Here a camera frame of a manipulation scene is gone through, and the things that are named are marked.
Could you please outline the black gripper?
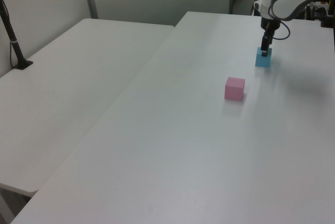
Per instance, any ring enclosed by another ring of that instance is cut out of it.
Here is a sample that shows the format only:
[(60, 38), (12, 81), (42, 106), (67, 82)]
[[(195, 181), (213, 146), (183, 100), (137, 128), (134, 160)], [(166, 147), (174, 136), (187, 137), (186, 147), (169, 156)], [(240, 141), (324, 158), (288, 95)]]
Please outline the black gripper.
[(272, 45), (273, 36), (275, 31), (279, 29), (281, 22), (278, 19), (267, 19), (261, 18), (261, 28), (267, 36), (262, 37), (261, 43), (261, 56), (266, 57), (268, 55), (269, 47)]

